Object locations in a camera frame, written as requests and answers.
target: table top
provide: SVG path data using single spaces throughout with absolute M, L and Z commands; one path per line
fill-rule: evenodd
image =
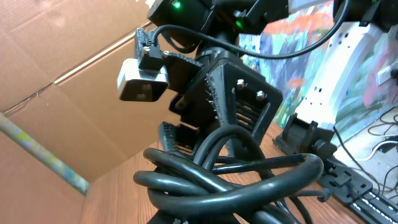
M 281 133 L 281 128 L 272 123 L 261 143 L 261 149 L 266 157 L 284 156 L 273 145 L 272 140 Z M 160 149 L 156 142 L 150 147 Z M 119 167 L 92 183 L 86 195 L 85 205 L 81 214 L 84 224 L 132 224 L 147 223 L 157 211 L 149 202 L 145 187 L 136 185 L 132 177 L 139 170 L 153 170 L 154 165 L 144 159 L 142 152 L 130 158 Z M 276 169 L 273 173 L 280 174 L 286 169 Z M 230 182 L 250 184 L 260 181 L 255 172 L 244 174 L 221 175 Z M 321 189 L 319 184 L 312 184 L 308 189 Z M 330 198 L 321 203 L 316 197 L 300 197 L 311 214 L 314 223 L 363 223 L 349 208 Z M 303 219 L 293 203 L 287 199 L 292 213 L 302 222 Z

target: cable bundle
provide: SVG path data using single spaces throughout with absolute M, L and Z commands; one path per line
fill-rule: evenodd
M 224 144 L 231 138 L 240 140 L 259 160 L 239 161 L 219 157 Z M 323 172 L 322 160 L 313 154 L 266 159 L 253 137 L 244 128 L 228 125 L 213 131 L 192 158 L 178 151 L 164 152 L 146 149 L 144 157 L 157 168 L 153 172 L 139 171 L 134 175 L 137 184 L 148 187 L 152 204 L 180 220 L 200 220 L 223 217 L 224 223 L 238 223 L 237 213 L 249 223 L 297 223 L 283 201 L 316 181 Z M 298 167 L 274 176 L 271 169 Z M 257 171 L 262 181 L 251 185 L 230 183 L 218 174 Z M 311 218 L 294 196 L 292 201 L 305 221 Z M 277 202 L 279 207 L 271 205 Z

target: painted canvas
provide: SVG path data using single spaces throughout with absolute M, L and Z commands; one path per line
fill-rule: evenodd
M 301 10 L 289 18 L 268 24 L 261 35 L 240 35 L 241 47 L 262 54 L 287 54 L 313 44 L 333 26 L 333 1 Z M 340 106 L 336 127 L 343 139 L 362 130 L 383 112 L 398 103 L 395 80 L 378 86 L 376 75 L 384 67 L 398 62 L 398 27 L 383 34 L 366 56 L 346 97 Z M 268 83 L 278 88 L 284 102 L 275 117 L 284 127 L 288 117 L 303 100 L 325 56 L 328 43 L 313 52 L 286 60 L 262 60 L 243 57 L 246 65 L 265 76 Z

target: white cable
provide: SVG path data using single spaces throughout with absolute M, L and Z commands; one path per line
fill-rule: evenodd
M 382 145 L 385 145 L 385 144 L 398 144 L 398 141 L 383 141 L 383 142 L 380 142 L 379 144 L 377 144 L 376 146 L 373 147 L 372 153 L 367 158 L 356 159 L 356 160 L 359 161 L 359 162 L 365 162 L 365 161 L 368 161 L 368 160 L 372 159 L 372 157 L 374 156 L 376 151 L 379 149 L 379 147 L 382 146 Z

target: green indicator light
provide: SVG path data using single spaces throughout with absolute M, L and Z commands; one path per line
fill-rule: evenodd
M 175 3 L 173 3 L 174 8 L 179 9 L 181 8 L 181 3 L 179 1 L 176 1 Z
M 240 28 L 243 29 L 243 25 L 240 21 L 236 21 L 236 25 Z

